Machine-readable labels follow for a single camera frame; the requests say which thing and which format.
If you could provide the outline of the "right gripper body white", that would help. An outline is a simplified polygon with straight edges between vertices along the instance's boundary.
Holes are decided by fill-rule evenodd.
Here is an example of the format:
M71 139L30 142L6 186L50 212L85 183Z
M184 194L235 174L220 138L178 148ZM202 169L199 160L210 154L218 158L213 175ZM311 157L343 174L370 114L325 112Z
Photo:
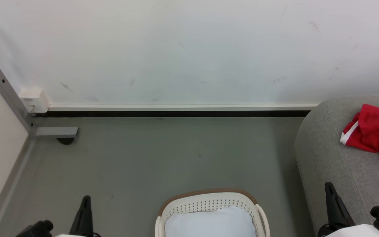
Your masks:
M329 234L318 234L318 237L379 237L379 230L373 225L361 224L342 228Z

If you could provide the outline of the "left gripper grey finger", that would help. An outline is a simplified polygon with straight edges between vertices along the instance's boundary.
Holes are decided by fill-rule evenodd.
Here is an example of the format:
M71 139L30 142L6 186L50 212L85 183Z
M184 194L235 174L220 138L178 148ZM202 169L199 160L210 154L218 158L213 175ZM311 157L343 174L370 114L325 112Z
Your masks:
M69 234L83 237L94 237L91 197L89 195L83 197Z

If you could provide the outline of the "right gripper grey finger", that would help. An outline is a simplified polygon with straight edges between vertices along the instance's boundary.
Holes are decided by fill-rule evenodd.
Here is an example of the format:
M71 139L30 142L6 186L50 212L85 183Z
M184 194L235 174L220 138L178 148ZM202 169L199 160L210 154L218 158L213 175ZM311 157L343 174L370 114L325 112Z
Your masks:
M331 182L324 184L328 227L346 228L355 225L349 211Z

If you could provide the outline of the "red garment with white stripes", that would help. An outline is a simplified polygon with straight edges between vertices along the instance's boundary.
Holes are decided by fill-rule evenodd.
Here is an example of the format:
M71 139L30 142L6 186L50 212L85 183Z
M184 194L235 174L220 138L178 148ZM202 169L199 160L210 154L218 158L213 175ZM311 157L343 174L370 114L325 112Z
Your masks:
M363 104L343 129L340 142L368 152L379 152L379 107Z

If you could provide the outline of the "white perforated laundry basket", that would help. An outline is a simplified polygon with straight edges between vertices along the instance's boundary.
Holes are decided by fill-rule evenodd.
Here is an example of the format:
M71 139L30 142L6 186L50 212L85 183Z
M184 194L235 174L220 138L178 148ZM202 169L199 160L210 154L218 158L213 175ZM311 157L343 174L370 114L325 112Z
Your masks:
M173 214L212 212L230 206L238 207L251 215L256 237L271 237L266 214L254 196L233 188L188 192L169 198L160 208L154 236L166 237L165 223Z

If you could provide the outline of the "grey fabric sofa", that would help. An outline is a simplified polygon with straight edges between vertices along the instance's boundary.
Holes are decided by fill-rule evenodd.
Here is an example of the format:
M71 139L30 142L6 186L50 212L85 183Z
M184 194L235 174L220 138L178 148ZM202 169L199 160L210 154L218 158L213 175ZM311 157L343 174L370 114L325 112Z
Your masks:
M322 102L304 118L295 154L314 236L326 224L326 182L331 182L356 225L373 224L370 210L379 206L379 152L340 142L343 129L363 104L379 107L379 94L342 96Z

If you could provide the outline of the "light blue folded cloth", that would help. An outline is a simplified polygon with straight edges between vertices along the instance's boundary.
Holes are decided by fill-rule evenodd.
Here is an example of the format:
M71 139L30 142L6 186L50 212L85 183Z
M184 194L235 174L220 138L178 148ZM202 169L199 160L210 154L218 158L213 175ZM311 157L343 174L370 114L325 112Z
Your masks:
M217 211L174 214L164 237L257 237L250 214L230 206Z

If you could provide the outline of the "white plastic box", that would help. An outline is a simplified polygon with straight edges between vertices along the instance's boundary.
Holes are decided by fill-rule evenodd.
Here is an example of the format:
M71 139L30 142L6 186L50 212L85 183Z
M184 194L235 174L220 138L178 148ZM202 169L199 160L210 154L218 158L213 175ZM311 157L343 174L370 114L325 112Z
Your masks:
M41 88L23 88L19 98L29 113L44 114L49 110L49 100Z

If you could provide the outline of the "white and black baseboard strip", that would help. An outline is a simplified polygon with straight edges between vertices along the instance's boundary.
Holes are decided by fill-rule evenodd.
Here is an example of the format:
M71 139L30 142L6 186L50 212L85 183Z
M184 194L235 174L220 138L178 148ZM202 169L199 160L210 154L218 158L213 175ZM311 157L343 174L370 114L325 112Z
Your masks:
M52 104L34 118L305 117L316 104L96 105Z

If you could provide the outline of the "grey metal frame post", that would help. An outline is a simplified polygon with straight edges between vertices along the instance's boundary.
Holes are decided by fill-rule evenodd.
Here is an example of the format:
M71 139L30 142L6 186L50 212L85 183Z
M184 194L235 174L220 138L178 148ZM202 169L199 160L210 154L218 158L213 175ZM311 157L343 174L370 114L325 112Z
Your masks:
M40 127L0 69L0 94L32 138L76 138L79 127Z

